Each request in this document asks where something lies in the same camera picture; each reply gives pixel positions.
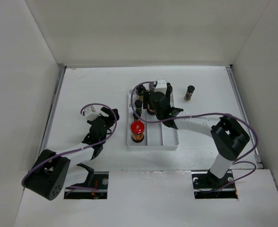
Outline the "black-cap brown spice bottle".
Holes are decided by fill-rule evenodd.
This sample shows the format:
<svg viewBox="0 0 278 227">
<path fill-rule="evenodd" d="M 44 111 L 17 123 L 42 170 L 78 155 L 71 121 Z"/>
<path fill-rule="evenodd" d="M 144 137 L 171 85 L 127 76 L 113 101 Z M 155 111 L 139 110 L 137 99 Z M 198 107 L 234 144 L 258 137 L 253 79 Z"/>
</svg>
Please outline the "black-cap brown spice bottle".
<svg viewBox="0 0 278 227">
<path fill-rule="evenodd" d="M 137 113 L 137 112 L 134 112 L 133 113 L 133 121 L 140 121 L 140 117 L 141 117 L 141 114 L 140 113 Z"/>
</svg>

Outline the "black-cap pepper bottle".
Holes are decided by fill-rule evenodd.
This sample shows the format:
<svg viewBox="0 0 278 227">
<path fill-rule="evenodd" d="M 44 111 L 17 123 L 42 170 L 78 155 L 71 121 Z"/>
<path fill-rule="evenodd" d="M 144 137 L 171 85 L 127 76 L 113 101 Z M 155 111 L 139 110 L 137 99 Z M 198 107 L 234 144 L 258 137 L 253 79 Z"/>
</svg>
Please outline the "black-cap pepper bottle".
<svg viewBox="0 0 278 227">
<path fill-rule="evenodd" d="M 142 114 L 142 105 L 143 105 L 143 102 L 138 99 L 138 100 L 135 101 L 134 104 L 135 104 L 136 112 L 141 115 Z"/>
</svg>

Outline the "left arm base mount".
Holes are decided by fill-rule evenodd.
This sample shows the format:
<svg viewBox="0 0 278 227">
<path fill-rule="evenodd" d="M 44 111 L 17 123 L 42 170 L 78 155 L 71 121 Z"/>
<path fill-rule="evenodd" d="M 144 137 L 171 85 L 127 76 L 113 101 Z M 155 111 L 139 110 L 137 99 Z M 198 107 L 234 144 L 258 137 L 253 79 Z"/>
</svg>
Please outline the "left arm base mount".
<svg viewBox="0 0 278 227">
<path fill-rule="evenodd" d="M 76 172 L 66 178 L 66 183 L 66 200 L 106 200 L 109 172 L 96 172 L 93 168 L 79 163 Z"/>
</svg>

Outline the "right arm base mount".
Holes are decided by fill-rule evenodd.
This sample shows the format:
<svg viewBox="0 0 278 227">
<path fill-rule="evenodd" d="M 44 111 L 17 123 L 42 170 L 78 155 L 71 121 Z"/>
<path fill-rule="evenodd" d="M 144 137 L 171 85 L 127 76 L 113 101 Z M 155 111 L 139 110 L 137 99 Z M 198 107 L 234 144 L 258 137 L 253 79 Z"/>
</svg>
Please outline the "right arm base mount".
<svg viewBox="0 0 278 227">
<path fill-rule="evenodd" d="M 207 171 L 191 173 L 195 199 L 238 199 L 232 171 L 217 179 Z"/>
</svg>

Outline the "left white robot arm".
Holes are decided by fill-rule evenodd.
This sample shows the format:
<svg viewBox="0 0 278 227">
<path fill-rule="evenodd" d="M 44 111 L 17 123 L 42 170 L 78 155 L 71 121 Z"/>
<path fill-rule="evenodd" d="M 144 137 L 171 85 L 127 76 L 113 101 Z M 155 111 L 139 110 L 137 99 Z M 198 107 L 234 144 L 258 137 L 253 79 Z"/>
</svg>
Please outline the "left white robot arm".
<svg viewBox="0 0 278 227">
<path fill-rule="evenodd" d="M 105 142 L 113 135 L 120 118 L 117 109 L 101 105 L 101 113 L 97 113 L 94 106 L 86 105 L 80 111 L 90 125 L 89 132 L 82 142 L 66 151 L 43 150 L 22 180 L 21 185 L 24 188 L 52 201 L 62 191 L 69 167 L 76 165 L 87 172 L 82 172 L 78 176 L 78 183 L 69 186 L 68 189 L 90 189 L 94 183 L 94 171 L 84 165 L 83 161 L 99 156 Z"/>
</svg>

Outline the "black-cap round spice bottle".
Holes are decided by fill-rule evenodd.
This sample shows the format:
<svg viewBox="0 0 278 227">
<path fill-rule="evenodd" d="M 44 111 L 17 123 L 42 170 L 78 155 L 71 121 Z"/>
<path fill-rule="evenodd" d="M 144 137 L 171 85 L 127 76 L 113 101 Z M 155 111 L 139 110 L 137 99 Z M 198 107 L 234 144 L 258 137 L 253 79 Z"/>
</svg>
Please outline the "black-cap round spice bottle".
<svg viewBox="0 0 278 227">
<path fill-rule="evenodd" d="M 139 85 L 136 88 L 136 95 L 137 95 L 137 97 L 143 97 L 144 96 L 144 92 L 146 92 L 146 88 L 143 85 Z"/>
</svg>

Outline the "grey-cap white powder shaker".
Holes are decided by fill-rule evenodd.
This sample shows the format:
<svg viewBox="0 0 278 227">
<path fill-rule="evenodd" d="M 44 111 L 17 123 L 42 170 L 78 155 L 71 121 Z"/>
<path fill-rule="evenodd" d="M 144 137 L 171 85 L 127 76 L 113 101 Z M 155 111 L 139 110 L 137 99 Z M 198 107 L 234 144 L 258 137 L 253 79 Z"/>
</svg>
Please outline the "grey-cap white powder shaker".
<svg viewBox="0 0 278 227">
<path fill-rule="evenodd" d="M 149 91 L 150 92 L 154 92 L 155 91 L 155 88 L 156 88 L 156 85 L 157 85 L 157 82 L 156 81 L 153 81 L 151 83 L 149 83 Z"/>
</svg>

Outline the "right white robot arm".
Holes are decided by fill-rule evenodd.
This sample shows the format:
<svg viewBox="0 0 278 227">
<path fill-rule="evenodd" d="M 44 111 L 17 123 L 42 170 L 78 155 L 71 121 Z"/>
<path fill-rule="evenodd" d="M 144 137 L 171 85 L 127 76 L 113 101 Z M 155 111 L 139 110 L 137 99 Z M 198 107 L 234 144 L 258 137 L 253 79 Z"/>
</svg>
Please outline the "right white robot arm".
<svg viewBox="0 0 278 227">
<path fill-rule="evenodd" d="M 144 91 L 143 104 L 144 108 L 153 111 L 157 120 L 167 128 L 197 132 L 213 139 L 218 155 L 207 175 L 207 182 L 212 187 L 218 187 L 224 182 L 228 169 L 250 141 L 238 119 L 228 114 L 222 114 L 215 125 L 211 125 L 208 115 L 179 116 L 183 109 L 171 106 L 167 92 Z"/>
</svg>

